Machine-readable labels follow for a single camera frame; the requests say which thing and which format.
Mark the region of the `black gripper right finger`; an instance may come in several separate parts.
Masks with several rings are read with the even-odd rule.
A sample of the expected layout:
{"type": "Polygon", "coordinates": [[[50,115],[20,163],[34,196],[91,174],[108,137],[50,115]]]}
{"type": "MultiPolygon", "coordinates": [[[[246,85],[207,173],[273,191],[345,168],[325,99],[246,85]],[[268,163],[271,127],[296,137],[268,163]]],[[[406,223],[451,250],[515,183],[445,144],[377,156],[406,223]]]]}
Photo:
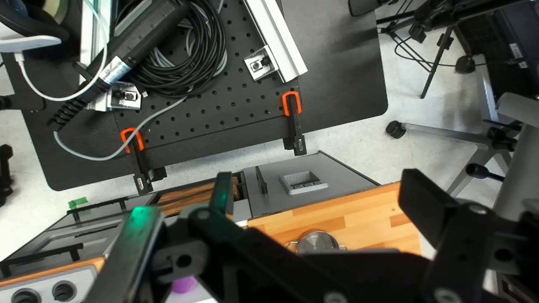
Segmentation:
{"type": "Polygon", "coordinates": [[[426,303],[482,303],[492,253],[495,215],[475,201],[458,201],[416,168],[401,174],[399,206],[434,247],[421,280],[426,303]]]}

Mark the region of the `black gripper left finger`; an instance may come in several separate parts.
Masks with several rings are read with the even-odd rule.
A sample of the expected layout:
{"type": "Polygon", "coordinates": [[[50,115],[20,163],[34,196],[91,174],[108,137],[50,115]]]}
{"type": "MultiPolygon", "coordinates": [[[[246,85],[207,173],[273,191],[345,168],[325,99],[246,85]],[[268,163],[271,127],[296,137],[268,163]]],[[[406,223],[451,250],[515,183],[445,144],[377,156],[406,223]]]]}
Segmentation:
{"type": "Polygon", "coordinates": [[[172,225],[157,205],[136,205],[126,216],[109,255],[84,303],[163,303],[172,284],[195,277],[212,296],[219,296],[212,262],[212,243],[204,227],[227,220],[232,201],[232,173],[221,171],[207,206],[195,208],[172,225]]]}

